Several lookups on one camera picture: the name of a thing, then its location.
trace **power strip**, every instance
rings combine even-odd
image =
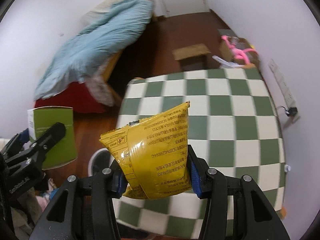
[[[273,72],[273,75],[275,76],[275,79],[279,85],[281,93],[284,97],[284,101],[287,105],[287,109],[289,109],[290,107],[298,108],[297,102],[294,99],[287,83],[285,82],[284,76],[281,73],[281,71],[279,70],[278,65],[274,62],[273,59],[271,59],[268,63],[268,66],[271,69],[271,71]],[[292,118],[293,123],[296,122],[300,118],[299,112],[295,116],[292,116],[291,118]]]

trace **green and white checkered mat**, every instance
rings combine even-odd
[[[284,149],[276,111],[257,69],[211,69],[132,80],[117,127],[190,101],[188,144],[226,176],[254,178],[276,211],[284,195]],[[181,238],[198,238],[206,200],[192,191],[156,200],[114,200],[118,222]],[[227,235],[233,201],[228,201]]]

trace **small box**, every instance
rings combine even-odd
[[[239,42],[243,42],[245,44],[245,49],[251,49],[251,45],[245,38],[239,38]],[[228,62],[236,62],[240,65],[245,65],[243,59],[234,59],[233,53],[229,49],[228,45],[224,40],[221,41],[220,48],[222,59],[228,61]],[[251,63],[254,64],[258,69],[260,69],[260,60],[259,56],[255,52],[248,52],[252,56]]]
[[[204,44],[196,44],[172,51],[174,59],[179,61],[183,71],[207,69],[209,49]]]
[[[65,125],[66,135],[47,152],[42,165],[43,170],[64,166],[77,158],[73,109],[63,106],[44,106],[28,110],[28,130],[31,142],[34,142],[57,122]]]

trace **plastic bag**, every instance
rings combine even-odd
[[[188,107],[186,102],[101,135],[130,184],[124,196],[157,199],[191,189]]]

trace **white wall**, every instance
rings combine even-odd
[[[27,127],[36,84],[58,48],[103,0],[15,0],[0,23],[0,137]],[[164,15],[160,0],[155,14]]]
[[[260,53],[262,74],[277,106],[283,97],[268,68],[272,58],[298,103],[301,118],[284,127],[287,175],[284,225],[292,240],[307,230],[320,208],[320,27],[303,0],[208,0],[237,35],[247,38]]]

